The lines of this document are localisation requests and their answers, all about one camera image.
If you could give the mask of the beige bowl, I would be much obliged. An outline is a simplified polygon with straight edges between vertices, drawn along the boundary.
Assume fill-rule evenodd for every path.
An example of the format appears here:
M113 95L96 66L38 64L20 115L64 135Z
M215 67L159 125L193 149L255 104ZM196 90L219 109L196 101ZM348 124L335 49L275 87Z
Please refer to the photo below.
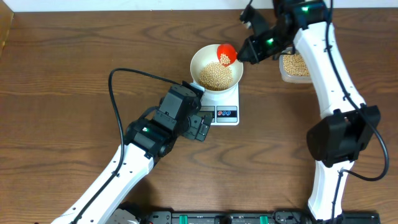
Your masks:
M211 62L219 62L216 51L217 48L220 44L211 44L211 45L207 45L203 48L201 48L192 58L191 60L191 64L190 64L190 73L191 76L193 78L193 81L197 84L200 85L199 79L200 79L200 72L203 70L203 68L208 65ZM233 81L230 84L229 88L226 90L231 89L233 86L235 86L236 84L239 83L239 81L241 80L242 76L243 76L243 71L244 71L244 67L243 67L243 63L239 62L237 59L236 61L231 64L230 66L227 66L228 68L230 68L232 70L232 74L233 74ZM211 91L211 93L214 92L225 92L226 90L222 90L222 91Z

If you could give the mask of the red measuring scoop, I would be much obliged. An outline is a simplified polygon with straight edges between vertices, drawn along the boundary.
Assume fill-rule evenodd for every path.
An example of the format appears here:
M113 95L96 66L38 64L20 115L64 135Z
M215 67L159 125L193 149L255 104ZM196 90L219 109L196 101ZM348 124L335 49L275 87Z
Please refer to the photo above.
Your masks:
M218 46L216 54L218 59L220 58L220 54L226 54L231 59L231 64L233 64L237 59L237 52L231 44L221 44Z

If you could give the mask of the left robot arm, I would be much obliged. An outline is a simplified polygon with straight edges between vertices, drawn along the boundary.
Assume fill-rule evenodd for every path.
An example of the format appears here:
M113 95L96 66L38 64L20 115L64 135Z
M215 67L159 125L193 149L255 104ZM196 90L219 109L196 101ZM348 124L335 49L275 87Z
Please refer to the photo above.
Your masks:
M147 109L121 133L105 170L54 223L106 223L131 189L173 148L178 137L204 141L211 118L199 116L205 89L173 84L159 106Z

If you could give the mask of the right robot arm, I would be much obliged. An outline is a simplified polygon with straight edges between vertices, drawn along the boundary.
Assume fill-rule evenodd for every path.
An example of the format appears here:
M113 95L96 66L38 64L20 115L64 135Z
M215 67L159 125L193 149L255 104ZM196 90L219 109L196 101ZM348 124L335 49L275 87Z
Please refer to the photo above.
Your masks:
M341 200L354 162L376 135L381 115L354 87L338 49L333 11L323 1L275 1L276 24L247 5L240 21L253 33L237 58L252 64L292 46L303 58L317 94L321 120L307 133L315 160L312 194L307 202L314 223L345 223Z

